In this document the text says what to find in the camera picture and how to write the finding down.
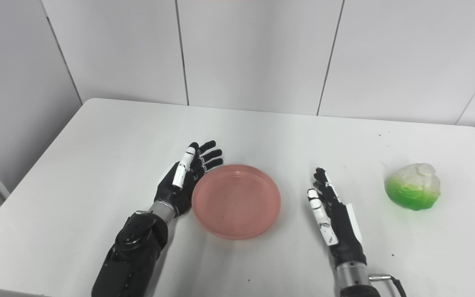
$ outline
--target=black cable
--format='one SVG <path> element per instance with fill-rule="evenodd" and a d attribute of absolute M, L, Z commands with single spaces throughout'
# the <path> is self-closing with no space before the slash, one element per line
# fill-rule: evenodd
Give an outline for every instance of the black cable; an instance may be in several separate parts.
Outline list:
<path fill-rule="evenodd" d="M 392 276 L 392 282 L 395 285 L 395 287 L 397 288 L 397 291 L 399 292 L 399 295 L 401 295 L 401 297 L 406 297 L 406 292 L 404 292 L 404 288 L 402 287 L 401 281 Z"/>

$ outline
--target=pink dish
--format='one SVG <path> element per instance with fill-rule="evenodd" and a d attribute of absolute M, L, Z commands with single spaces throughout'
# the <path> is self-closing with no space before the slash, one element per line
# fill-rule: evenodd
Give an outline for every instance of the pink dish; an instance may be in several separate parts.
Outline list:
<path fill-rule="evenodd" d="M 205 229 L 228 239 L 266 231 L 281 208 L 280 192 L 266 173 L 247 165 L 226 165 L 207 173 L 194 189 L 192 209 Z"/>

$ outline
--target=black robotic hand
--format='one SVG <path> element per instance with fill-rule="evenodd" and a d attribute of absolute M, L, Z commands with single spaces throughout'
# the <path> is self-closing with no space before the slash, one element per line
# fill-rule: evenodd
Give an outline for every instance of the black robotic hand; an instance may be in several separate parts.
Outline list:
<path fill-rule="evenodd" d="M 348 207 L 338 200 L 335 189 L 326 176 L 326 171 L 318 167 L 314 177 L 316 179 L 314 186 L 319 191 L 318 198 L 322 201 L 326 214 L 331 220 L 332 230 L 338 238 L 338 244 L 329 246 L 335 266 L 349 261 L 367 265 L 360 242 L 362 239 L 358 233 L 358 225 L 353 226 L 356 224 L 356 220 L 350 217 Z"/>
<path fill-rule="evenodd" d="M 157 186 L 149 211 L 136 211 L 120 230 L 109 249 L 91 291 L 92 297 L 142 297 L 157 259 L 168 243 L 168 223 L 192 206 L 198 180 L 223 164 L 215 141 L 201 147 L 191 143 Z"/>
<path fill-rule="evenodd" d="M 369 282 L 362 237 L 351 204 L 343 204 L 324 169 L 314 173 L 315 189 L 307 196 L 320 231 L 329 246 L 341 287 L 341 297 L 380 297 Z"/>
<path fill-rule="evenodd" d="M 181 161 L 172 166 L 157 186 L 154 201 L 172 207 L 175 217 L 188 211 L 197 182 L 207 171 L 223 164 L 220 158 L 223 151 L 212 150 L 215 145 L 215 141 L 208 141 L 201 147 L 196 142 L 191 143 Z"/>

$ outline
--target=cable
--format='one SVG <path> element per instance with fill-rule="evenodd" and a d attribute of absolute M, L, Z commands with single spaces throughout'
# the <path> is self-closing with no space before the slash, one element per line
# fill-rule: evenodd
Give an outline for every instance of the cable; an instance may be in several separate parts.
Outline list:
<path fill-rule="evenodd" d="M 401 297 L 406 297 L 406 292 L 404 292 L 404 288 L 402 287 L 401 281 L 392 276 L 392 282 L 395 285 L 395 287 L 397 288 L 397 291 L 399 292 L 399 295 L 401 295 Z"/>
<path fill-rule="evenodd" d="M 404 292 L 404 288 L 402 287 L 401 281 L 398 280 L 397 278 L 394 278 L 390 274 L 370 274 L 369 281 L 370 282 L 392 281 L 395 287 L 397 288 L 399 295 L 401 295 L 401 297 L 406 297 L 406 292 Z"/>

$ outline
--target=white table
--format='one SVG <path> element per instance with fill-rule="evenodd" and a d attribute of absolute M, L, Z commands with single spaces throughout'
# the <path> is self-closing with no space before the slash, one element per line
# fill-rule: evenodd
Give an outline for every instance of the white table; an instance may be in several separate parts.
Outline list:
<path fill-rule="evenodd" d="M 354 203 L 371 273 L 400 278 L 409 297 L 475 296 L 475 128 L 108 99 L 84 104 L 0 208 L 0 289 L 90 296 L 127 216 L 150 207 L 191 141 L 210 139 L 226 164 L 272 177 L 280 216 L 243 241 L 212 235 L 192 212 L 179 218 L 150 284 L 155 296 L 335 296 L 306 199 L 317 166 Z M 401 208 L 384 191 L 385 177 L 416 162 L 441 179 L 432 209 Z"/>

